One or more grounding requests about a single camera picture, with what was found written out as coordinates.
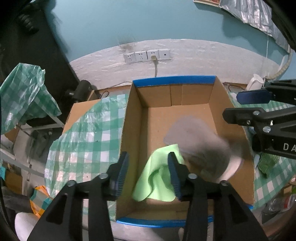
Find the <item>grey cloth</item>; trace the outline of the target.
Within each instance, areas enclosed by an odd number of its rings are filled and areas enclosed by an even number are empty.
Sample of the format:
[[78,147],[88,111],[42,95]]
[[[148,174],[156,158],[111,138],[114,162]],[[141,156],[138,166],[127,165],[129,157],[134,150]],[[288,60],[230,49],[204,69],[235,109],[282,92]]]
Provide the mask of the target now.
[[242,150],[219,137],[201,119],[184,116],[164,137],[166,145],[178,144],[186,164],[204,180],[229,180],[243,165]]

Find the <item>light green cloth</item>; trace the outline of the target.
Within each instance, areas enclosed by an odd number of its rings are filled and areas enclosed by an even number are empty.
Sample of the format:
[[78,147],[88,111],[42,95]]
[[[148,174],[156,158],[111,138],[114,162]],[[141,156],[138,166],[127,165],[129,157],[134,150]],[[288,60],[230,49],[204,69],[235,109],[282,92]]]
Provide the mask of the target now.
[[178,144],[155,150],[149,157],[133,190],[132,198],[135,201],[141,202],[147,198],[163,202],[174,201],[176,196],[168,167],[170,152],[175,154],[180,164],[185,163]]

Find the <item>green bubble wrap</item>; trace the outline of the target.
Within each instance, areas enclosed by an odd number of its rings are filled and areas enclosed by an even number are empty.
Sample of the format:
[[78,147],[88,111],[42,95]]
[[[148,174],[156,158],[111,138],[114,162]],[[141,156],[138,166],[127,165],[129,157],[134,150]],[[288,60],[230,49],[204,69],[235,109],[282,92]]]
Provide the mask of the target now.
[[273,167],[279,161],[280,157],[272,154],[261,153],[258,163],[258,169],[265,178],[268,178]]

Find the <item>striped insulated pipe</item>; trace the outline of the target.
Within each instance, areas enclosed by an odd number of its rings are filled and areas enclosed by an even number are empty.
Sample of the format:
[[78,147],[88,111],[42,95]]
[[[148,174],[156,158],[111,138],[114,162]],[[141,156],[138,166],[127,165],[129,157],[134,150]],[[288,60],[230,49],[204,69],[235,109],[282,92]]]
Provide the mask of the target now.
[[293,57],[293,50],[290,51],[290,53],[288,55],[287,62],[283,66],[281,66],[281,68],[278,70],[278,72],[275,73],[275,74],[267,76],[266,79],[274,80],[274,79],[280,77],[283,73],[285,73],[286,70],[289,68],[291,62],[292,62],[292,57]]

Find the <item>white electric kettle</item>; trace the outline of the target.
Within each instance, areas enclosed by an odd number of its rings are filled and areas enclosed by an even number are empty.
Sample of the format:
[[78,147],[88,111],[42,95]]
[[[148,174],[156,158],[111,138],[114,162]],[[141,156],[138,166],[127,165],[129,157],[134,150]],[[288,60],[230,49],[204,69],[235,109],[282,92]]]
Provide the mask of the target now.
[[261,78],[259,75],[254,74],[245,90],[246,91],[259,90],[263,87],[263,85],[264,85],[264,79]]

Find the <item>green checkered tablecloth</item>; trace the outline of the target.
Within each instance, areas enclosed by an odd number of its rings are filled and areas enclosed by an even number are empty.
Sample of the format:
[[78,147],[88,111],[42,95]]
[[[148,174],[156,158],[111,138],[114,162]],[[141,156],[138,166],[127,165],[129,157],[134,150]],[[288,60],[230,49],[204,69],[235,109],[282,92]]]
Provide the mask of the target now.
[[[281,110],[291,108],[292,105],[276,101],[267,104],[244,104],[241,105],[236,100],[236,94],[227,92],[232,104],[236,108],[262,108],[265,111]],[[258,167],[254,168],[254,209],[264,206],[276,196],[280,190],[288,183],[295,174],[295,160],[278,157],[277,163],[266,177]]]

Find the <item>silver foil sheet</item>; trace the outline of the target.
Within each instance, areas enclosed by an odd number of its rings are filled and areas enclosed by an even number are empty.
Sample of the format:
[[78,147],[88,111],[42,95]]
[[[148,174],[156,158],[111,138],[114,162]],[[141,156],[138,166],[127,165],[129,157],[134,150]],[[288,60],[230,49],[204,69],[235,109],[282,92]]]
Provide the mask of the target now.
[[219,8],[226,10],[234,17],[241,20],[268,36],[273,37],[285,51],[290,51],[290,46],[278,27],[272,21],[271,8],[261,0],[221,0]]

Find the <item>left green checkered plastic sheet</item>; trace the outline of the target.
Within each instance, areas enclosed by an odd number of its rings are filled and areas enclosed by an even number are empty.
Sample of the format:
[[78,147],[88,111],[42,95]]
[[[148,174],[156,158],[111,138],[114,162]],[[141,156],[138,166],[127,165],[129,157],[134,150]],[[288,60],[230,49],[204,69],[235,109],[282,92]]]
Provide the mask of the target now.
[[74,104],[71,116],[83,113],[49,148],[45,185],[54,198],[69,180],[92,180],[119,158],[128,94]]

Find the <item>blue-edged cardboard box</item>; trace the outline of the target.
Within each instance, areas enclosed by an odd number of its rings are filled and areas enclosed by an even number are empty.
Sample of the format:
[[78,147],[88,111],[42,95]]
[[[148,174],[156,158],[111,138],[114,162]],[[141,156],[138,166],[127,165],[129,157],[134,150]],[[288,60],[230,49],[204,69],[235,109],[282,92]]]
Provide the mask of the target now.
[[228,180],[254,205],[254,164],[246,132],[223,119],[233,104],[216,76],[169,76],[135,80],[130,89],[120,149],[129,155],[117,223],[142,227],[185,224],[188,202],[134,200],[133,191],[150,156],[176,144],[188,169],[205,180]]

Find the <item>far left checkered cloth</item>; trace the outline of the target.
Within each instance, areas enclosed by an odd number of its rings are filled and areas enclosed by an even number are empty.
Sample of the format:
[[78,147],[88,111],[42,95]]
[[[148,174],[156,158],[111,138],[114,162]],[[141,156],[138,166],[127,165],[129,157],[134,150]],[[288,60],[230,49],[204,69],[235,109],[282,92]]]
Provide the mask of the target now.
[[60,108],[45,85],[45,70],[19,63],[1,85],[1,134],[28,120],[58,117]]

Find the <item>white wall socket strip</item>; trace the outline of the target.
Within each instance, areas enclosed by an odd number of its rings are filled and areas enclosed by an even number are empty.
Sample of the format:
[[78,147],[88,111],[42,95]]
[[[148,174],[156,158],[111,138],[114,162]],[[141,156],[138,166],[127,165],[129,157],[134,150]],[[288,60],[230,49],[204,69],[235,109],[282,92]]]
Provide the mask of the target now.
[[126,64],[148,62],[156,60],[170,60],[172,58],[170,49],[157,49],[137,51],[123,54]]

